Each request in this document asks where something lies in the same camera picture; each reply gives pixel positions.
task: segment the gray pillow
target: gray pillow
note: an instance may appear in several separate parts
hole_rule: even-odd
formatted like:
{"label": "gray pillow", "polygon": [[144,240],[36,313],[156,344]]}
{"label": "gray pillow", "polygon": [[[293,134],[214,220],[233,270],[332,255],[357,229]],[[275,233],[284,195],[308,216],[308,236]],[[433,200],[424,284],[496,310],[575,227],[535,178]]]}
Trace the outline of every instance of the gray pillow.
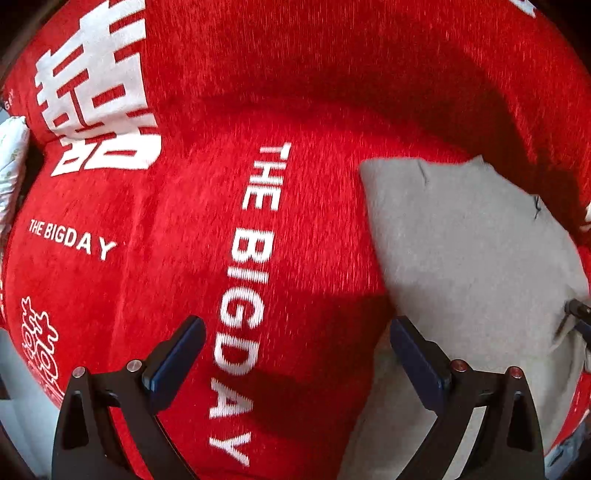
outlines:
{"label": "gray pillow", "polygon": [[[542,201],[481,157],[463,165],[419,159],[361,166],[372,237],[400,314],[450,358],[474,369],[521,366],[548,449],[568,413],[583,368],[578,333],[556,330],[566,300],[588,296],[568,233]],[[351,437],[340,480],[394,479],[435,416],[426,411],[386,347]],[[479,428],[475,411],[446,478],[457,478]]]}

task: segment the red fabric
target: red fabric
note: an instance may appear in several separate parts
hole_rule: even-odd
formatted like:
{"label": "red fabric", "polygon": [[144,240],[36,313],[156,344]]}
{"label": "red fabric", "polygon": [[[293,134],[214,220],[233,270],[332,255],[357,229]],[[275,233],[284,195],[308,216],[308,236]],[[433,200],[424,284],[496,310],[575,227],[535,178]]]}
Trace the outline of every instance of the red fabric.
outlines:
{"label": "red fabric", "polygon": [[581,422],[589,413],[589,404],[591,403],[591,374],[583,372],[577,390],[574,392],[573,402],[570,406],[569,414],[567,415],[562,430],[556,437],[552,444],[552,448],[560,445],[563,441],[569,438],[574,431],[581,425]]}
{"label": "red fabric", "polygon": [[[121,368],[188,314],[204,318],[207,344],[161,415],[203,480],[336,477],[369,392],[374,346],[392,315],[366,222],[362,160],[460,162],[483,154],[540,194],[579,243],[589,242],[579,226],[591,200],[591,85],[539,12],[532,18],[508,0],[148,1],[110,30],[145,20],[146,38],[115,58],[139,53],[147,110],[158,125],[142,133],[161,135],[160,155],[147,170],[81,168],[52,177],[66,148],[42,116],[37,94],[46,86],[35,85],[35,65],[99,4],[68,2],[4,87],[10,112],[27,117],[46,155],[7,249],[7,326],[58,403],[74,367]],[[78,115],[92,100],[75,90],[87,78],[82,72],[58,92],[77,98]],[[67,121],[52,120],[56,128]],[[271,173],[283,177],[278,209],[266,197],[261,209],[251,198],[243,210],[250,177],[261,174],[254,162],[280,160],[260,148],[285,142],[285,170]],[[53,227],[46,239],[48,223],[75,230],[72,247],[51,239]],[[233,259],[239,228],[273,232],[268,261]],[[89,254],[79,244],[85,232]],[[117,244],[104,260],[99,237]],[[268,282],[229,278],[228,267],[263,271]],[[260,324],[248,326],[253,308],[244,302],[242,327],[220,319],[222,297],[234,287],[260,296]],[[32,338],[36,325],[42,332]],[[254,368],[221,370],[220,334],[258,342]],[[43,352],[33,355],[30,345],[39,342]],[[245,360],[236,349],[224,354]],[[250,399],[252,410],[210,418],[212,379]],[[248,466],[211,445],[247,433],[236,449]],[[123,440],[130,448],[128,435]]]}

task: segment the metal screw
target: metal screw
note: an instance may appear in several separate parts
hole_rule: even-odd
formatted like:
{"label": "metal screw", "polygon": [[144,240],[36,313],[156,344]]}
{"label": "metal screw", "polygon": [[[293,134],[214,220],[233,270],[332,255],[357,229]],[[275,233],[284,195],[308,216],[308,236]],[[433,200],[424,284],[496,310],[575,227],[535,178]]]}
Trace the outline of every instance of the metal screw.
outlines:
{"label": "metal screw", "polygon": [[460,359],[452,360],[451,366],[456,372],[465,372],[468,370],[468,364]]}
{"label": "metal screw", "polygon": [[523,378],[523,370],[519,367],[509,367],[507,371],[513,378]]}
{"label": "metal screw", "polygon": [[127,370],[130,372],[137,372],[140,368],[142,368],[142,362],[140,360],[131,360],[127,363]]}
{"label": "metal screw", "polygon": [[76,367],[72,372],[72,376],[74,378],[80,378],[82,375],[86,373],[86,368],[84,367]]}

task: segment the white fabric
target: white fabric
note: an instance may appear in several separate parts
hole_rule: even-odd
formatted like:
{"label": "white fabric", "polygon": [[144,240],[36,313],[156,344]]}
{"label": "white fabric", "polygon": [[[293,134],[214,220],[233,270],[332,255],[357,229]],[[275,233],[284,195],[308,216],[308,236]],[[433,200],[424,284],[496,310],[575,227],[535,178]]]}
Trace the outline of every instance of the white fabric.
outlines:
{"label": "white fabric", "polygon": [[25,174],[29,129],[23,116],[0,124],[0,248],[4,248]]}

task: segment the red cushion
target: red cushion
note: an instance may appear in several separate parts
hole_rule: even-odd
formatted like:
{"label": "red cushion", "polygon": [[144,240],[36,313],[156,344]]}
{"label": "red cushion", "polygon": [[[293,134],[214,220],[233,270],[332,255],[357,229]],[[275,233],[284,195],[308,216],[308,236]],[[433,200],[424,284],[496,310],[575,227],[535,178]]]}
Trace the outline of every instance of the red cushion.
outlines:
{"label": "red cushion", "polygon": [[[207,344],[161,418],[201,479],[335,478],[392,315],[359,163],[483,154],[586,250],[589,77],[508,0],[141,4],[71,0],[5,85],[46,155],[3,269],[12,338],[58,404],[74,367],[119,369],[197,314]],[[96,138],[76,161],[63,133]],[[215,409],[220,384],[242,412]]]}

